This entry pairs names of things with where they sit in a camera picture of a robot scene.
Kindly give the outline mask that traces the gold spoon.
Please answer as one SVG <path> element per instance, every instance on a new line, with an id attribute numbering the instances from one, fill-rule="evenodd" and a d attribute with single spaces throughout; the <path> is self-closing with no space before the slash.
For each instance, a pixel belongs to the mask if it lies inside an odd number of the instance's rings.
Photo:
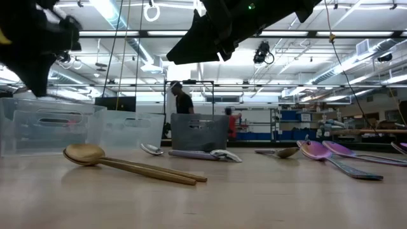
<path id="1" fill-rule="evenodd" d="M 92 160 L 91 162 L 81 162 L 81 161 L 76 160 L 76 159 L 72 158 L 71 156 L 69 156 L 66 149 L 63 150 L 63 155 L 71 162 L 74 162 L 74 163 L 76 163 L 78 165 L 82 165 L 82 166 L 93 166 L 93 165 L 97 165 L 97 164 L 102 164 L 102 165 L 106 165 L 108 167 L 113 167 L 115 169 L 124 170 L 124 171 L 131 172 L 134 174 L 139 174 L 142 176 L 159 179 L 159 180 L 163 180 L 163 181 L 187 184 L 187 185 L 191 185 L 191 186 L 194 186 L 197 183 L 196 180 L 191 179 L 191 178 L 182 177 L 182 176 L 178 176 L 175 174 L 170 174 L 168 172 L 162 172 L 159 170 L 139 167 L 136 165 L 129 165 L 126 163 L 121 163 L 121 162 L 114 162 L 111 160 L 96 159 L 96 160 Z"/>
<path id="2" fill-rule="evenodd" d="M 167 168 L 158 167 L 155 165 L 148 165 L 145 163 L 137 163 L 137 162 L 131 162 L 131 161 L 126 161 L 126 160 L 106 157 L 104 150 L 95 144 L 70 144 L 65 149 L 67 150 L 67 153 L 69 156 L 71 156 L 72 158 L 79 160 L 81 162 L 91 162 L 92 160 L 96 160 L 96 159 L 105 159 L 105 160 L 111 160 L 114 162 L 126 163 L 129 165 L 136 165 L 136 166 L 144 167 L 144 168 L 148 168 L 148 169 L 159 170 L 162 172 L 168 172 L 170 174 L 175 174 L 178 176 L 194 179 L 197 182 L 202 182 L 202 183 L 207 182 L 206 177 L 189 174 L 187 172 L 182 172 L 179 170 L 167 169 Z"/>

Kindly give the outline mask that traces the black aluminium table frame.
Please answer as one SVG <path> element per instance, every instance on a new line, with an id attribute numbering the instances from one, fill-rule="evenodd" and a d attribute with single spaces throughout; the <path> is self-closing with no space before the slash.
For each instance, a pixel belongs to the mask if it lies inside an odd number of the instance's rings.
<path id="1" fill-rule="evenodd" d="M 344 147 L 352 151 L 370 151 L 378 153 L 399 153 L 390 144 L 365 143 L 365 142 L 340 142 Z M 235 141 L 228 142 L 227 148 L 289 148 L 296 146 L 295 141 L 270 142 L 270 141 Z"/>

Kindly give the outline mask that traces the black monitor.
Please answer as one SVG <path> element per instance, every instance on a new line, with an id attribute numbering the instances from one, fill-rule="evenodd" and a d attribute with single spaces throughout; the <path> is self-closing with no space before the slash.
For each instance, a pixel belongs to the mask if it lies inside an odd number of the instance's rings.
<path id="1" fill-rule="evenodd" d="M 135 112 L 135 97 L 97 97 L 96 106 L 104 106 L 108 110 Z"/>

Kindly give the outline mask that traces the dark grey plastic bin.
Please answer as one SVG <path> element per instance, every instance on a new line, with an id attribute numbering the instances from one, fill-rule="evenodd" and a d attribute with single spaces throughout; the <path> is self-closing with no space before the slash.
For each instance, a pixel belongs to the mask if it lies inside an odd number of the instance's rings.
<path id="1" fill-rule="evenodd" d="M 229 116 L 171 114 L 172 148 L 186 151 L 226 149 Z"/>

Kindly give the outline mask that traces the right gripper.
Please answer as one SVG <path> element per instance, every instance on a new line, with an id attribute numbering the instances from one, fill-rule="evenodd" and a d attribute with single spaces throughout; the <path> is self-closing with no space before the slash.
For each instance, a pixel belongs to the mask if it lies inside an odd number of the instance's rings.
<path id="1" fill-rule="evenodd" d="M 286 16 L 283 0 L 203 0 L 206 13 L 194 11 L 187 33 L 166 57 L 175 64 L 231 58 L 238 44 Z"/>

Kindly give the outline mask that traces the shelf with blue bins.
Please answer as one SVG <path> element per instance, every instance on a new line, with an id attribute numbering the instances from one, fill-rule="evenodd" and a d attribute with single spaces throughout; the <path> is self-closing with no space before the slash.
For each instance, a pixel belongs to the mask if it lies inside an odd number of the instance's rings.
<path id="1" fill-rule="evenodd" d="M 297 141 L 306 137 L 315 140 L 317 127 L 312 113 L 281 108 L 270 111 L 270 131 L 274 141 Z"/>

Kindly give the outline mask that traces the person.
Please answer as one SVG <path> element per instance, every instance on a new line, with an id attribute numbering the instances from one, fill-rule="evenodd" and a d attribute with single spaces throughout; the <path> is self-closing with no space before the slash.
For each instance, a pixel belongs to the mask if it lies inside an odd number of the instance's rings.
<path id="1" fill-rule="evenodd" d="M 235 141 L 237 137 L 236 133 L 236 121 L 242 117 L 241 113 L 232 114 L 231 108 L 225 108 L 224 113 L 226 116 L 229 117 L 229 124 L 228 124 L 228 140 Z"/>
<path id="2" fill-rule="evenodd" d="M 193 101 L 191 97 L 183 91 L 183 86 L 179 81 L 170 82 L 171 92 L 176 97 L 177 114 L 194 114 Z"/>

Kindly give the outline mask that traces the clear plastic bin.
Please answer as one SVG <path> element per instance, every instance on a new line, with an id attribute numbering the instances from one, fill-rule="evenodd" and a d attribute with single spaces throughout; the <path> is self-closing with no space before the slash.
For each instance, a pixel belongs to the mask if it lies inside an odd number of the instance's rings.
<path id="1" fill-rule="evenodd" d="M 0 156 L 59 154 L 86 143 L 103 106 L 16 98 L 0 99 Z"/>
<path id="2" fill-rule="evenodd" d="M 88 141 L 104 149 L 139 149 L 141 144 L 159 147 L 164 115 L 130 111 L 98 111 L 92 116 Z"/>

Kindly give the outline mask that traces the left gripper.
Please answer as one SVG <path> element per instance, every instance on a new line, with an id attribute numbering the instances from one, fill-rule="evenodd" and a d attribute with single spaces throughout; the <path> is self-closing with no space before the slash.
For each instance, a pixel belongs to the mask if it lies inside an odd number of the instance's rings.
<path id="1" fill-rule="evenodd" d="M 47 96 L 48 75 L 56 56 L 81 49 L 81 24 L 57 15 L 60 0 L 0 0 L 0 60 L 36 97 Z"/>

